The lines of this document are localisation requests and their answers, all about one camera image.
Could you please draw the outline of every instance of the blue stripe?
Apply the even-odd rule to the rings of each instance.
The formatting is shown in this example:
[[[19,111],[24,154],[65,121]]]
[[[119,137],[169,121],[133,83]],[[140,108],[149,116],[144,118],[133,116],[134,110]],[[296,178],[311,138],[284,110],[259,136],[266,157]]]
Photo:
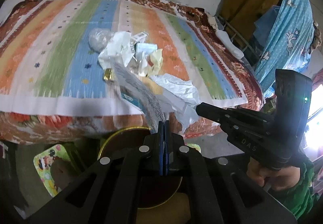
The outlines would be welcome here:
[[[206,58],[206,60],[209,63],[214,75],[219,80],[219,82],[220,82],[220,84],[222,86],[222,89],[223,89],[224,93],[226,94],[226,96],[228,98],[236,98],[236,97],[238,97],[237,94],[235,93],[235,91],[233,90],[232,85],[227,80],[226,76],[219,69],[218,64],[211,57],[208,50],[205,48],[203,43],[197,37],[195,32],[190,28],[190,26],[187,24],[187,22],[184,21],[183,19],[178,18],[178,23],[183,28],[183,30],[192,37],[196,47],[199,49],[199,51],[202,53],[202,55]]]
[[[100,98],[106,96],[103,70],[98,63],[98,53],[91,51],[88,34],[96,27],[112,28],[117,0],[102,0],[98,5],[78,45],[64,83],[64,96],[78,98]]]

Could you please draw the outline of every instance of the gold wrapper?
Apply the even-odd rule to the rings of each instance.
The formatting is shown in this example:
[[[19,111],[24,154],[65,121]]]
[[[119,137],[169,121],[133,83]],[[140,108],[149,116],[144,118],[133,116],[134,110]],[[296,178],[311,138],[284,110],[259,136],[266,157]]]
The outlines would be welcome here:
[[[104,81],[111,81],[114,80],[114,75],[112,68],[107,68],[103,74],[103,80]]]

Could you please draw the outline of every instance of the blue polka dot fabric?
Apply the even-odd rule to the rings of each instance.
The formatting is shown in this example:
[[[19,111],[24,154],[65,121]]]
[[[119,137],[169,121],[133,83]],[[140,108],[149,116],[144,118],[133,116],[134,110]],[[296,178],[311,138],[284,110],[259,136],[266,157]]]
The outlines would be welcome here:
[[[275,81],[275,70],[304,69],[311,55],[308,49],[314,34],[309,0],[283,0],[277,19],[255,69],[263,92]]]

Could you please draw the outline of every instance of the person's arm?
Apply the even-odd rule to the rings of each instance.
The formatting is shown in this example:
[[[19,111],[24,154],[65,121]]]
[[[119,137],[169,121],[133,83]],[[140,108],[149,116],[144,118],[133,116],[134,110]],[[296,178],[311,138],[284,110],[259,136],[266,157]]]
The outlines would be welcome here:
[[[247,175],[258,185],[264,186],[266,177],[274,177],[269,193],[289,209],[298,219],[313,207],[316,197],[310,188],[314,175],[314,165],[306,158],[301,168],[287,167],[280,171],[269,170],[253,158],[248,164]]]

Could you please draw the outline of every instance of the human hand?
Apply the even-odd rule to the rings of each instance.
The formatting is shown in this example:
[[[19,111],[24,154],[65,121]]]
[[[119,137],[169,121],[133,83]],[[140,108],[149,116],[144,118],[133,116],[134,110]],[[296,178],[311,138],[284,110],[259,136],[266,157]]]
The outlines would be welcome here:
[[[247,176],[259,186],[264,186],[266,177],[274,177],[271,188],[275,191],[282,191],[294,187],[300,178],[300,169],[296,167],[282,168],[280,171],[273,171],[262,166],[258,161],[250,158]]]

